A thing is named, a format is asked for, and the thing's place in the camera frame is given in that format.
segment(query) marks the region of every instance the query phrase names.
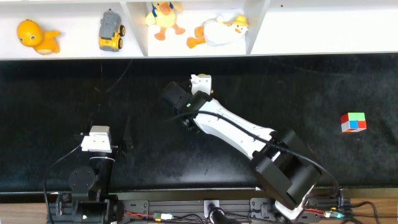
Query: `black mat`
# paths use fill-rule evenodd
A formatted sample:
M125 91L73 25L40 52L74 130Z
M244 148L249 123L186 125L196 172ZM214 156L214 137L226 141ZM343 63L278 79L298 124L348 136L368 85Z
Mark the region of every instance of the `black mat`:
M261 126L296 130L341 185L398 185L397 54L0 62L0 191L40 191L46 168L79 142L91 114L120 136L131 116L135 149L118 158L112 189L253 187L249 161L216 137L165 123L169 81L213 75L214 97ZM340 116L368 129L342 134ZM51 171L50 190L88 164L78 152Z

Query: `stuffed animal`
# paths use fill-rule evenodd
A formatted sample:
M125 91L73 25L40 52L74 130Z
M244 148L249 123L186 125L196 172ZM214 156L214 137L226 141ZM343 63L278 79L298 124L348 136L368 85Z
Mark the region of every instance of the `stuffed animal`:
M205 22L205 25L195 29L195 37L189 37L187 45L194 48L198 44L221 46L242 38L248 31L249 24L246 16L238 15L232 22L225 22L222 16Z
M176 23L177 15L174 11L181 11L182 7L177 2L153 2L152 12L146 17L146 24L148 26L157 24L160 27L160 32L155 34L158 40L165 40L166 30L173 27L175 34L180 35L185 32L185 29L179 27Z
M60 35L59 31L44 30L34 21L25 20L18 25L17 35L21 44L26 47L33 47L41 55L59 53L60 46L55 39Z

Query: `blue square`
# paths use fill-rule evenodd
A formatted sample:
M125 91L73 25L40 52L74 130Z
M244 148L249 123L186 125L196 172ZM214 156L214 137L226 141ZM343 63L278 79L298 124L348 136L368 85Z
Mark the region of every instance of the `blue square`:
M349 121L349 128L358 128L358 122L357 121Z

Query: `duck's head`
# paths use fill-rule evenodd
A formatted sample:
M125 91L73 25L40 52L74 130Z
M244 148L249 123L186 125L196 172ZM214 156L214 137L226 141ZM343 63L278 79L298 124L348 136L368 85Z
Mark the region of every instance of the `duck's head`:
M171 2L152 2L153 13L155 16L155 9L160 11L163 15L169 15L170 11L174 8Z
M232 22L231 28L239 34L245 34L249 29L249 24L246 21L246 16L238 15L235 21Z
M26 47L36 47L44 39L44 31L32 20L25 20L18 25L17 35L21 44Z

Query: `toy truck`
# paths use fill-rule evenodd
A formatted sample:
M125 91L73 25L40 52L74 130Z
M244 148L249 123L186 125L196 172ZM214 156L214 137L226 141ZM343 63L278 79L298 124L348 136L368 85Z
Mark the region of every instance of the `toy truck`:
M123 37L126 28L121 24L122 19L111 9L104 12L99 28L99 48L101 50L117 52L123 47Z

